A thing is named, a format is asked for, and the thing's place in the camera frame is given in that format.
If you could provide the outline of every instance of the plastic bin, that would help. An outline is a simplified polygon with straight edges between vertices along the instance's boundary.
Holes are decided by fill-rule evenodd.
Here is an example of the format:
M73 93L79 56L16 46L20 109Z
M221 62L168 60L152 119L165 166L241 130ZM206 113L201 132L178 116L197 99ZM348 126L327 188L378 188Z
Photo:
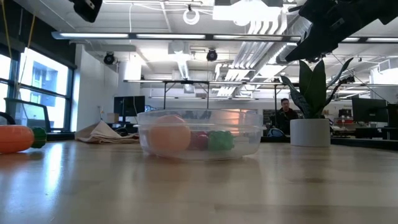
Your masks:
M187 160L222 160L257 152L262 115L228 110L162 110L138 114L145 152Z

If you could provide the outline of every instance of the desk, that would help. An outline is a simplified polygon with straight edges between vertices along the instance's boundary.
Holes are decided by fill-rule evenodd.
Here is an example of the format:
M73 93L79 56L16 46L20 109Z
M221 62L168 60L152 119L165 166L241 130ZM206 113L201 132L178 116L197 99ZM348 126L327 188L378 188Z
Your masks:
M269 143L240 160L177 162L138 145L43 151L0 155L0 223L398 223L394 152Z

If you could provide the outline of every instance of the person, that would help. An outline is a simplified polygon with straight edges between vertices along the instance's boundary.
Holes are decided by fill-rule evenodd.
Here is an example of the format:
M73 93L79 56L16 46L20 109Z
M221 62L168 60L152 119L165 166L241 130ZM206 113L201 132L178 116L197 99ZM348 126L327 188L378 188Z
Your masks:
M285 134L290 134L290 120L298 119L299 115L290 108L288 99L283 98L280 103L282 107L276 114L277 128Z

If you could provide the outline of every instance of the ceiling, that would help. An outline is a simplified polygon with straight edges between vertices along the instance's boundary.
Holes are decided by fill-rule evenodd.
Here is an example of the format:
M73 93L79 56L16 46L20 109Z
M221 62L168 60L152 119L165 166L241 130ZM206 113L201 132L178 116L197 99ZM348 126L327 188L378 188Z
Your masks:
M191 26L183 21L184 11L162 11L160 5L150 5L154 9L148 9L138 5L103 4L95 23L85 22L73 10L73 4L67 0L15 0L30 12L37 12L41 18L59 31L69 32L174 32L174 33L219 33L242 34L247 33L249 26L241 27L232 21L214 21L211 15L200 13L200 20ZM214 0L203 1L201 9L211 10ZM167 10L181 10L186 6L165 5ZM398 19L384 26L379 21L374 21L356 35L388 36L396 35ZM100 45L135 45L147 60L147 66L143 74L170 73L178 70L177 63L164 61L167 56L168 43L170 41L146 41L146 40L101 40L92 41L91 44ZM195 51L194 60L188 61L190 70L207 70L214 72L216 63L207 62L208 49L216 49L218 60L233 60L241 48L240 42L189 42L191 51ZM325 58L326 74L335 75L341 68L340 61L350 57L362 57L365 61L379 62L388 56L398 55L398 45L369 45L369 44L340 44L333 51L333 55ZM369 67L374 63L358 62L355 59L350 68L355 68L357 76L366 82L369 79ZM298 76L299 67L288 66L283 70L291 77Z

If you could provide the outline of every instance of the computer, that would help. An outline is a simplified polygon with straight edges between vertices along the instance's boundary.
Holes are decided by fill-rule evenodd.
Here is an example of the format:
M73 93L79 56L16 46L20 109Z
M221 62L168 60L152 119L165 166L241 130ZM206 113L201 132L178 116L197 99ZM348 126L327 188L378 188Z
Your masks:
M353 98L352 101L354 121L388 122L385 100Z
M137 116L145 112L145 96L117 96L114 98L113 113L123 117L123 123L127 116Z

